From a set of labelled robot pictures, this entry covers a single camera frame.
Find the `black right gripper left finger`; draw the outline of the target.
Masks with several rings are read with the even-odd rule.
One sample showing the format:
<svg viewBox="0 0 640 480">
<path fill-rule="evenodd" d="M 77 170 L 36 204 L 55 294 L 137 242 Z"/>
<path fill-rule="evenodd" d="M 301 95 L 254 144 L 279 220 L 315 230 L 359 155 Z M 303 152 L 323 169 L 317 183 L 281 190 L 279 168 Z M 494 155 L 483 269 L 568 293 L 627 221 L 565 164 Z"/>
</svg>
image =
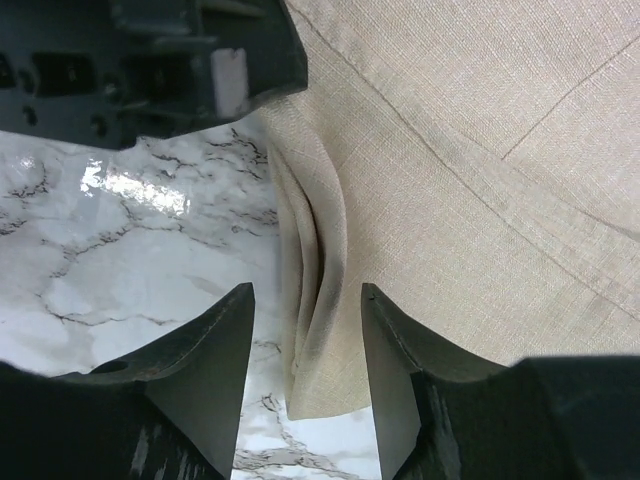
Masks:
<svg viewBox="0 0 640 480">
<path fill-rule="evenodd" d="M 227 479 L 254 326 L 242 283 L 195 319 L 89 373 L 1 366 L 5 479 Z"/>
</svg>

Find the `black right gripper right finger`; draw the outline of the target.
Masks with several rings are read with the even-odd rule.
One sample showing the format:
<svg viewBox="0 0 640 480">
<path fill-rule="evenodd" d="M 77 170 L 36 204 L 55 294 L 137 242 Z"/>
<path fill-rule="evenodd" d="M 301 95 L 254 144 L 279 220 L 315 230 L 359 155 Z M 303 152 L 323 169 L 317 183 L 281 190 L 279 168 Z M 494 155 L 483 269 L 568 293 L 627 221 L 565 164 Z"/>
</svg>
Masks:
<svg viewBox="0 0 640 480">
<path fill-rule="evenodd" d="M 361 319 L 385 479 L 635 479 L 639 360 L 502 366 L 404 313 L 376 285 Z"/>
</svg>

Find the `beige cloth napkin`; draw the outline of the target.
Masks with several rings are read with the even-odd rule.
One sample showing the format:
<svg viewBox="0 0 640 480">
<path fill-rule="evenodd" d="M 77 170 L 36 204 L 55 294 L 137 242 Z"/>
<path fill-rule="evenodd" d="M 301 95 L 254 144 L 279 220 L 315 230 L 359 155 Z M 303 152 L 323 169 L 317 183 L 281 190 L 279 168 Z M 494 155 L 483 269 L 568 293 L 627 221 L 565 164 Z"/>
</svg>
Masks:
<svg viewBox="0 0 640 480">
<path fill-rule="evenodd" d="M 263 107 L 293 420 L 370 402 L 361 287 L 508 364 L 639 349 L 635 1 L 291 1 Z"/>
</svg>

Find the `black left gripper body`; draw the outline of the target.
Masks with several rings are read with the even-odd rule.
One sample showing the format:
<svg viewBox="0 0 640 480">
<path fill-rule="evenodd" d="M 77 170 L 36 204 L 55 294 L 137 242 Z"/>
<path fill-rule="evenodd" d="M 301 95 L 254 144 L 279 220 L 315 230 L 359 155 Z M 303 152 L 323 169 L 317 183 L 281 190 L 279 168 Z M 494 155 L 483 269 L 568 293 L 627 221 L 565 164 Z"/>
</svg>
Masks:
<svg viewBox="0 0 640 480">
<path fill-rule="evenodd" d="M 1 128 L 110 150 L 237 121 L 304 91 L 281 1 L 5 1 Z"/>
</svg>

